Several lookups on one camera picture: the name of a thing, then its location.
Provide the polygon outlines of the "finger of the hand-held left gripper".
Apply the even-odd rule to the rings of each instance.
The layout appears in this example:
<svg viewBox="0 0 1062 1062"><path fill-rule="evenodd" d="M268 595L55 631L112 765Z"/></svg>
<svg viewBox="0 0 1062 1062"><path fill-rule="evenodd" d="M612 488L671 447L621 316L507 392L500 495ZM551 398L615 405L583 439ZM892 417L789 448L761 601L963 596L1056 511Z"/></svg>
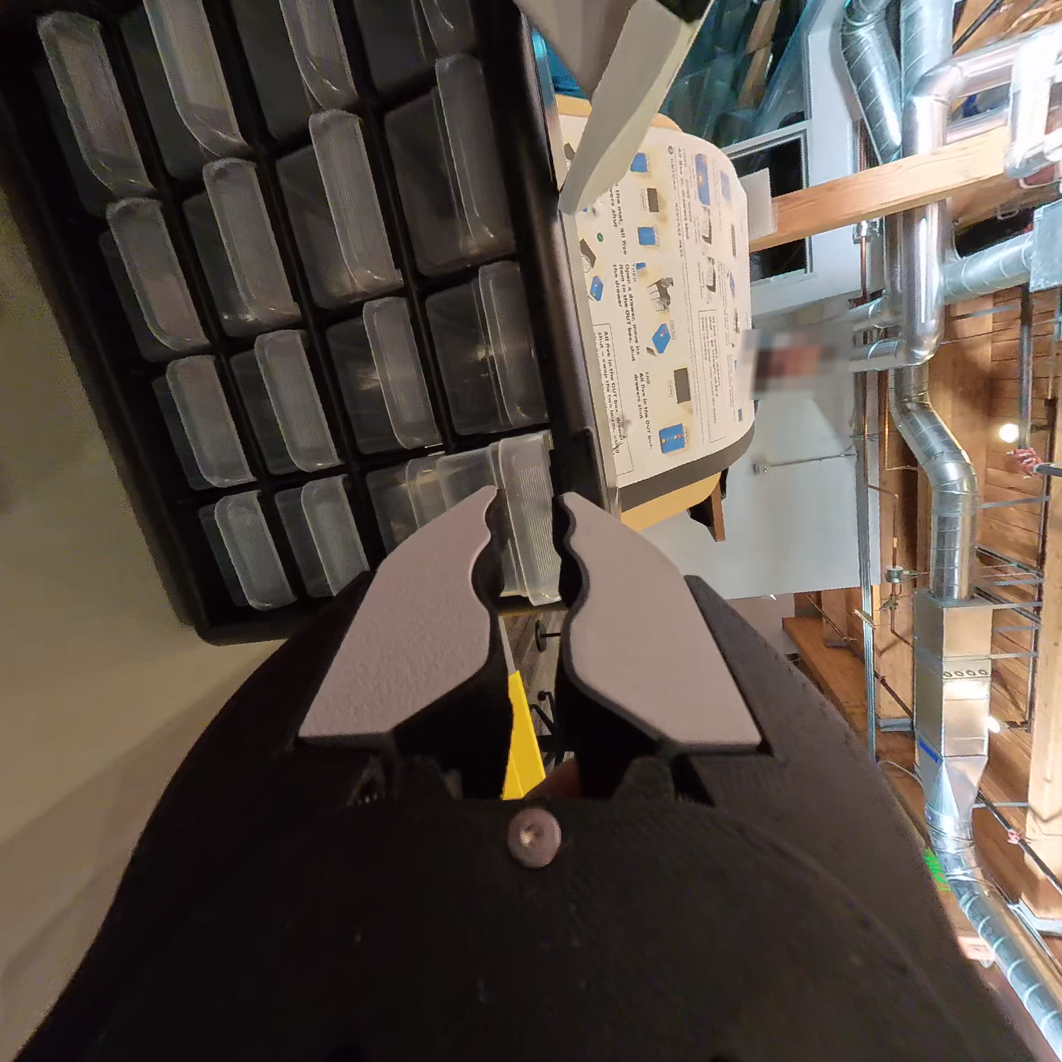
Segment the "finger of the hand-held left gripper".
<svg viewBox="0 0 1062 1062"><path fill-rule="evenodd" d="M518 1L590 100L559 207L577 215L622 179L713 3Z"/></svg>

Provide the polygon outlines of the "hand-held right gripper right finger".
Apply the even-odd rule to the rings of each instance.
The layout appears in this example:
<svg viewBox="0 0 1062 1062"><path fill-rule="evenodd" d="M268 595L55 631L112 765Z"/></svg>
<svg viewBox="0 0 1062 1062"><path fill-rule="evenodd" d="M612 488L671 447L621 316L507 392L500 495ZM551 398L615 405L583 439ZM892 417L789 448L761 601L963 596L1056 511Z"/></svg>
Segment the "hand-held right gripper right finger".
<svg viewBox="0 0 1062 1062"><path fill-rule="evenodd" d="M679 568L579 494L555 501L567 612L556 706L578 757L748 752L746 696Z"/></svg>

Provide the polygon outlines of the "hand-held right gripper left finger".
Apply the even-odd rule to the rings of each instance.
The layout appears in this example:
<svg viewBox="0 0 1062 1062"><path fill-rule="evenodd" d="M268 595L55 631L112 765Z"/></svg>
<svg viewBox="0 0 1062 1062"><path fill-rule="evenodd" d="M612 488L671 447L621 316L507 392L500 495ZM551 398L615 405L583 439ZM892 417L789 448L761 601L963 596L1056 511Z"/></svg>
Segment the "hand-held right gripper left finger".
<svg viewBox="0 0 1062 1062"><path fill-rule="evenodd" d="M386 558L312 697L301 740L509 747L499 623L506 500L503 489L476 490Z"/></svg>

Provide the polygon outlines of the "clear plastic drawer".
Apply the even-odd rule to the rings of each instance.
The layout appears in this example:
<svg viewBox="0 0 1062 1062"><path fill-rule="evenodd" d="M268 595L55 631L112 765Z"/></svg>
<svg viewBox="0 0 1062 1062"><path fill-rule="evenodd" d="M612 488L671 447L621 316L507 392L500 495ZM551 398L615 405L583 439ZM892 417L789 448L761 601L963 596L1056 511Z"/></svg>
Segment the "clear plastic drawer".
<svg viewBox="0 0 1062 1062"><path fill-rule="evenodd" d="M480 489L494 486L508 507L503 594L536 606L556 603L561 560L553 545L551 451L551 433L539 431L371 472L369 495L386 551Z"/></svg>

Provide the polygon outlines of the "yellow plastic object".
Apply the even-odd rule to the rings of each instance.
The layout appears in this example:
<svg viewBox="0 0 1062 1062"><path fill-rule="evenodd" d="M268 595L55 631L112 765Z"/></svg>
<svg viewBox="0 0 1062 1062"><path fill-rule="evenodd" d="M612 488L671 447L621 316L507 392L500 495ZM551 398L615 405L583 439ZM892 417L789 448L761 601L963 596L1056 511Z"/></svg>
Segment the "yellow plastic object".
<svg viewBox="0 0 1062 1062"><path fill-rule="evenodd" d="M515 801L538 788L546 778L547 771L539 752L538 734L534 729L523 676L518 671L509 674L509 698L513 723L501 799Z"/></svg>

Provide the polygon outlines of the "wooden ceiling beam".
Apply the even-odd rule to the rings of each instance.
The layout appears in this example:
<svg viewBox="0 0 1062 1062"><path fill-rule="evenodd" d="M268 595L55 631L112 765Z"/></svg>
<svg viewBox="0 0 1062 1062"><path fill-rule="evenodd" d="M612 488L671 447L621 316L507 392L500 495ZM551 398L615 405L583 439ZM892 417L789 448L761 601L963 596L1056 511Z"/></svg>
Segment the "wooden ceiling beam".
<svg viewBox="0 0 1062 1062"><path fill-rule="evenodd" d="M775 196L775 228L751 238L752 253L802 241L857 222L933 204L950 196L1010 190L1004 172L1007 131L988 133L935 151L876 166L841 179Z"/></svg>

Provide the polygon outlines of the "corrugated silver duct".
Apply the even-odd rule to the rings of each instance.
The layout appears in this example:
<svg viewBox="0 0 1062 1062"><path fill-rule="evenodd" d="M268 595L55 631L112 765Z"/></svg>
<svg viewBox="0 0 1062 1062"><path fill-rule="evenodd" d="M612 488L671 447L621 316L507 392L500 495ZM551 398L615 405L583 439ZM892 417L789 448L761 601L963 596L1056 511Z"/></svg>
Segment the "corrugated silver duct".
<svg viewBox="0 0 1062 1062"><path fill-rule="evenodd" d="M902 74L888 27L889 1L847 1L840 50L871 145L883 165L902 155Z"/></svg>

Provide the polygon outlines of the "silver ventilation duct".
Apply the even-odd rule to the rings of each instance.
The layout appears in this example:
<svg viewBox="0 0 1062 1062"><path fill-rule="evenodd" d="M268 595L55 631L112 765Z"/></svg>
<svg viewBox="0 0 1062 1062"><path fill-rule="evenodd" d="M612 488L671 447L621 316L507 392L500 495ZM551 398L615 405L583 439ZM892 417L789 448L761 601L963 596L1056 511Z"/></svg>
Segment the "silver ventilation duct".
<svg viewBox="0 0 1062 1062"><path fill-rule="evenodd" d="M888 73L876 103L892 106L903 162L944 145L950 105L980 74L1009 80L1013 59L950 59L952 2L900 2L900 59L888 25L873 31ZM948 192L886 223L890 309L898 311L890 408L930 486L928 589L913 609L914 736L930 843L950 892L1060 1060L1060 967L1003 900L977 858L973 811L988 763L991 686L989 602L971 594L979 511L977 476L933 408L928 365L944 325Z"/></svg>

